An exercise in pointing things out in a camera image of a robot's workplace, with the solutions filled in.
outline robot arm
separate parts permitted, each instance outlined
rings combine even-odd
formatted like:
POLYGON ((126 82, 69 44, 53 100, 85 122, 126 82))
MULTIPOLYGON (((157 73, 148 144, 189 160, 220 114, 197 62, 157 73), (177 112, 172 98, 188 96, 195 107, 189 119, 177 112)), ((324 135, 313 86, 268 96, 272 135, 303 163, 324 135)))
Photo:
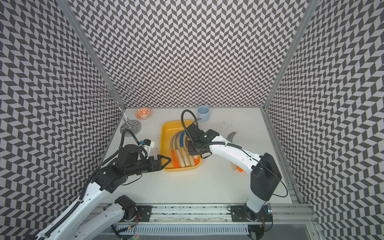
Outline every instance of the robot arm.
POLYGON ((191 111, 184 110, 181 117, 183 127, 189 137, 187 141, 189 155, 200 154, 202 157, 204 153, 217 154, 243 169, 250 177, 250 188, 253 192, 244 205, 244 211, 250 220, 256 221, 265 202, 270 200, 277 185, 281 182, 281 173, 275 160, 268 153, 259 155, 246 151, 211 129, 204 132, 194 123, 185 127, 183 118, 185 112, 190 112, 194 118, 195 116, 191 111))
POLYGON ((24 240, 89 240, 108 226, 122 219, 130 221, 135 217, 137 209, 134 201, 127 196, 121 196, 103 213, 79 227, 97 205, 113 193, 118 186, 126 182, 128 176, 159 171, 171 162, 171 158, 162 155, 157 155, 157 160, 153 156, 147 157, 150 149, 154 146, 154 143, 148 139, 140 143, 137 141, 138 146, 128 144, 121 147, 124 135, 125 132, 122 133, 119 150, 112 157, 117 154, 118 156, 109 162, 107 166, 99 167, 95 171, 89 184, 85 184, 80 197, 48 227, 40 231, 36 236, 27 236, 24 240), (162 159, 168 161, 163 165, 162 159))

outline black and white wall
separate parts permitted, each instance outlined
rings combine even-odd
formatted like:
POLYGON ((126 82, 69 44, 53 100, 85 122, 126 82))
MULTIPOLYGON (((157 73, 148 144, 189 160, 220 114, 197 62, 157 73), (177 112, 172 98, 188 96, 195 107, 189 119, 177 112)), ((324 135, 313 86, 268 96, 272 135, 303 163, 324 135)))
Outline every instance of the black and white wall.
POLYGON ((34 234, 79 194, 119 120, 53 0, 0 1, 0 238, 34 234))
POLYGON ((307 0, 69 0, 128 106, 261 106, 307 0))
POLYGON ((323 0, 268 111, 327 239, 383 239, 384 2, 323 0))

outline blue handle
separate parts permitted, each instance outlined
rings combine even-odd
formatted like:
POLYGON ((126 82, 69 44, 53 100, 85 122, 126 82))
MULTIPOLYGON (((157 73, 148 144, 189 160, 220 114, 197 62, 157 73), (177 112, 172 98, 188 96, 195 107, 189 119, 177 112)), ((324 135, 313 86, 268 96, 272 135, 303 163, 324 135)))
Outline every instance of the blue handle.
POLYGON ((184 147, 184 134, 185 134, 185 131, 183 131, 181 134, 180 134, 180 147, 184 147))

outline metal hook rack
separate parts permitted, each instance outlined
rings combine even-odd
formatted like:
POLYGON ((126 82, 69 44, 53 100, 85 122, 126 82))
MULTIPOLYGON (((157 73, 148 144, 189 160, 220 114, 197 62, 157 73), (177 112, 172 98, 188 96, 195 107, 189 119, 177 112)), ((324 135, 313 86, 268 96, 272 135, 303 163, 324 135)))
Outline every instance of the metal hook rack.
MULTIPOLYGON (((117 84, 118 88, 121 88, 121 86, 122 86, 121 83, 117 84)), ((111 88, 102 86, 99 88, 99 91, 98 91, 100 95, 96 95, 96 94, 90 95, 87 97, 86 101, 89 104, 96 104, 96 109, 98 110, 105 110, 108 108, 107 102, 114 100, 116 96, 120 96, 121 102, 124 103, 125 105, 125 102, 127 101, 126 94, 130 91, 132 91, 132 88, 128 86, 125 92, 119 93, 118 95, 116 95, 116 94, 113 94, 113 91, 111 88)), ((124 121, 124 124, 120 128, 120 133, 122 133, 124 129, 130 129, 135 135, 138 134, 141 130, 141 123, 138 120, 130 120, 128 116, 125 114, 125 112, 120 108, 119 105, 118 105, 118 108, 122 112, 122 118, 124 121)), ((132 137, 132 135, 129 132, 126 132, 125 136, 132 137)))

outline patterned bowl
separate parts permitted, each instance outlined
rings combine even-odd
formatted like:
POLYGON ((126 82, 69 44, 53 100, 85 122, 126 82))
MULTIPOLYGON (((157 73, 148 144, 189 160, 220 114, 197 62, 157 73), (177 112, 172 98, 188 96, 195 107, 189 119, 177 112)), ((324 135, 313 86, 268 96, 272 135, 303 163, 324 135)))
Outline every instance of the patterned bowl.
POLYGON ((146 120, 151 115, 151 110, 149 108, 140 108, 136 111, 136 117, 139 120, 146 120))

